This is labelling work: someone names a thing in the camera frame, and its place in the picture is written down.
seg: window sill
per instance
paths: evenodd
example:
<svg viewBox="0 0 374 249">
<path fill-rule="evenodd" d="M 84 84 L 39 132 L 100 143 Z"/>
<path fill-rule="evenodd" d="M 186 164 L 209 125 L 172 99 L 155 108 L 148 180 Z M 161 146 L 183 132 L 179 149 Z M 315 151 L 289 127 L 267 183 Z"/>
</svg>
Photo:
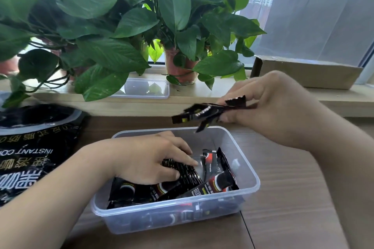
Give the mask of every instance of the window sill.
<svg viewBox="0 0 374 249">
<path fill-rule="evenodd" d="M 160 74 L 144 74 L 148 79 L 165 79 Z M 166 100 L 105 98 L 85 102 L 68 84 L 57 90 L 40 90 L 33 96 L 40 101 L 68 105 L 86 111 L 93 116 L 172 116 L 194 103 L 213 103 L 234 84 L 233 78 L 216 78 L 213 90 L 197 81 L 191 86 L 171 85 Z M 8 81 L 0 81 L 0 90 L 10 91 Z M 324 105 L 344 117 L 374 117 L 374 88 L 354 85 L 351 90 L 309 89 Z"/>
</svg>

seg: brown cardboard box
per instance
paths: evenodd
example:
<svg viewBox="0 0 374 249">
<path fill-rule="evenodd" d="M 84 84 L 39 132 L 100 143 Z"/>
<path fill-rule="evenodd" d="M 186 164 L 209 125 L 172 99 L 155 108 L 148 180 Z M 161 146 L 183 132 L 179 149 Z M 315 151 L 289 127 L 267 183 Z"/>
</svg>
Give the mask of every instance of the brown cardboard box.
<svg viewBox="0 0 374 249">
<path fill-rule="evenodd" d="M 306 88 L 348 90 L 357 80 L 362 69 L 326 61 L 258 55 L 252 68 L 251 78 L 279 70 Z"/>
</svg>

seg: person's left hand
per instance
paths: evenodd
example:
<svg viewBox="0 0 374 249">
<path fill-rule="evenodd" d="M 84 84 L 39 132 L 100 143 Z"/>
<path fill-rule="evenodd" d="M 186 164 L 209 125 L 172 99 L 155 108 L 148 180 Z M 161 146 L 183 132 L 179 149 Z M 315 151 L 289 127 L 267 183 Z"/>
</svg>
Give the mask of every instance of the person's left hand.
<svg viewBox="0 0 374 249">
<path fill-rule="evenodd" d="M 99 141 L 87 145 L 81 152 L 97 154 L 99 161 L 111 177 L 121 177 L 136 184 L 157 184 L 174 181 L 179 172 L 161 165 L 163 159 L 173 159 L 197 166 L 191 148 L 171 131 L 154 135 L 124 137 Z"/>
</svg>

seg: plastic lid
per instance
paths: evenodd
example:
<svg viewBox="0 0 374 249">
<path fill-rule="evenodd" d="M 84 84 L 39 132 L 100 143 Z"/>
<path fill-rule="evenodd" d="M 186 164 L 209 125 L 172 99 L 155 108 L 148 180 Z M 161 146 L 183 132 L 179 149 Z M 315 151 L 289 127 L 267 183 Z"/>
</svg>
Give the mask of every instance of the plastic lid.
<svg viewBox="0 0 374 249">
<path fill-rule="evenodd" d="M 167 99 L 170 84 L 167 80 L 128 78 L 125 85 L 110 98 Z"/>
</svg>

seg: wooden table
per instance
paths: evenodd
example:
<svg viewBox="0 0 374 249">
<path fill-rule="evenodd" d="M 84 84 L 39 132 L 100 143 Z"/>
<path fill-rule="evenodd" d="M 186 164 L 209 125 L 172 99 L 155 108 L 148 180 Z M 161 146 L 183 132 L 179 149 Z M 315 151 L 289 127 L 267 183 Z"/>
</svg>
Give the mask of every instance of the wooden table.
<svg viewBox="0 0 374 249">
<path fill-rule="evenodd" d="M 79 147 L 118 131 L 175 127 L 167 117 L 93 117 Z M 113 235 L 87 208 L 64 248 L 347 249 L 322 173 L 314 158 L 248 128 L 224 125 L 261 180 L 241 213 L 174 227 Z"/>
</svg>

